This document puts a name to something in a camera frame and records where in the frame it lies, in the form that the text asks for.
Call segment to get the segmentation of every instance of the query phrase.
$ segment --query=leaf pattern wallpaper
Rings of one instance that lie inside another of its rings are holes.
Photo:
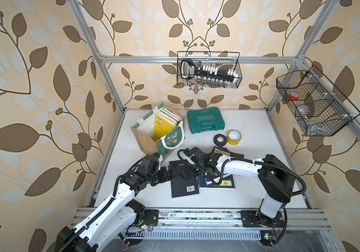
[[[0,251],[52,248],[96,177],[118,112],[82,37],[62,1],[0,1]]]
[[[79,0],[100,52],[168,56],[177,51],[294,56],[321,0]]]
[[[330,88],[337,96],[344,100],[344,94],[360,110],[360,1],[339,2],[306,61],[335,83],[341,92]],[[332,137],[304,137],[283,101],[271,115],[309,198],[324,209],[340,247],[360,251],[360,141],[348,127]]]

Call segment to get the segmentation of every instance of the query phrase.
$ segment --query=dark blue book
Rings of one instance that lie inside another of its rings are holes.
[[[205,175],[200,174],[198,177],[198,184],[200,186],[200,188],[220,188],[220,189],[234,189],[235,185],[234,185],[234,180],[233,180],[233,175],[232,174],[227,174],[226,177],[223,177],[222,179],[222,183],[220,185],[214,185],[209,177],[209,184],[207,184],[207,178],[205,178]]]

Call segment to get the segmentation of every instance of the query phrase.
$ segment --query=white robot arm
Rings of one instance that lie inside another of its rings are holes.
[[[180,155],[181,152],[194,164],[185,161]],[[205,154],[196,147],[191,150],[179,150],[177,155],[187,164],[183,170],[183,177],[187,180],[194,179],[202,173],[208,174],[217,185],[221,183],[225,173],[259,179],[267,194],[254,221],[262,226],[268,226],[279,209],[290,201],[290,197],[302,194],[306,190],[304,181],[272,155],[256,160],[239,159],[218,153]],[[119,176],[112,194],[92,214],[73,229],[65,227],[61,230],[57,236],[55,252],[102,251],[117,235],[123,238],[121,232],[125,228],[132,224],[140,224],[144,217],[144,206],[134,200],[134,197],[147,184],[155,186],[173,179],[172,167],[160,167],[160,162],[159,154],[146,155],[125,174]],[[212,174],[221,175],[219,181],[213,180]],[[292,193],[295,179],[298,179],[303,188]]]

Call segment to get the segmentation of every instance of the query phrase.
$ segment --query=book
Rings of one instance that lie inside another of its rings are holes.
[[[183,197],[199,194],[197,178],[187,181],[182,176],[175,176],[171,181],[171,197]]]
[[[163,136],[167,135],[169,132],[175,128],[175,124],[162,115],[160,112],[155,114],[155,124],[154,124],[154,137],[153,140],[156,142],[161,139]]]
[[[227,177],[224,177],[220,185],[214,185],[212,182],[210,184],[207,184],[203,174],[200,174],[197,177],[197,179],[201,189],[205,189],[205,188],[234,189],[235,188],[232,174],[228,175]]]
[[[181,121],[181,118],[178,117],[176,114],[174,114],[173,112],[171,112],[170,110],[168,110],[167,108],[163,108],[162,111],[166,112],[167,114],[171,115],[174,119],[177,120],[177,122],[179,123]]]

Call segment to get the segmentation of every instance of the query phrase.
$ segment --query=wire basket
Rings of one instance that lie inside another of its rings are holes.
[[[177,83],[200,88],[238,88],[242,81],[240,53],[206,53],[177,52]]]
[[[319,81],[324,77],[333,87],[329,92]],[[305,136],[332,136],[360,115],[359,109],[316,66],[277,78],[277,89]]]

